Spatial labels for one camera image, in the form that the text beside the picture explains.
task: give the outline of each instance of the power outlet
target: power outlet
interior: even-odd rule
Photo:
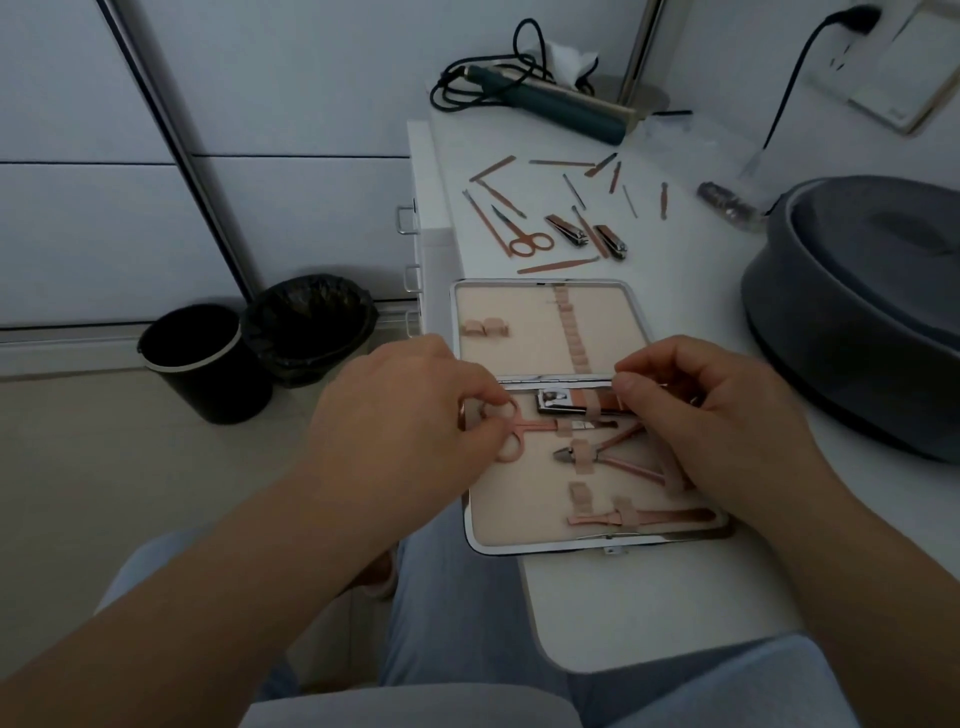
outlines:
[[[883,8],[883,16],[868,36],[852,33],[843,26],[826,28],[804,65],[807,83],[840,102],[850,99],[867,81],[880,55],[923,0],[870,2]]]

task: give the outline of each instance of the tile floor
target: tile floor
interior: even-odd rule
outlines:
[[[323,384],[216,426],[145,370],[0,381],[0,677],[86,619],[138,545],[282,474]],[[290,650],[301,682],[372,680],[388,616],[340,597]]]

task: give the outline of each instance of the black trash can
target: black trash can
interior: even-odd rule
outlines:
[[[243,339],[277,384],[320,381],[373,333],[370,293],[352,280],[316,274],[285,280],[243,313]]]
[[[240,316],[200,303],[171,311],[136,346],[148,369],[166,379],[197,414],[235,425],[257,414],[274,393],[267,373],[240,336]]]

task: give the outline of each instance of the open case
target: open case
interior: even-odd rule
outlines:
[[[610,389],[613,365],[649,341],[625,283],[468,279],[450,298],[458,358],[483,364],[519,417],[547,427],[521,433],[522,453],[511,437],[469,490],[464,527],[474,550],[618,550],[731,534],[727,513],[693,489],[670,448]],[[469,401],[465,427],[513,414],[511,405]],[[597,447],[614,438],[622,441]]]

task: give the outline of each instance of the plastic bag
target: plastic bag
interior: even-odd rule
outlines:
[[[320,381],[373,332],[370,292],[318,274],[285,280],[260,294],[241,321],[247,346],[283,387]]]

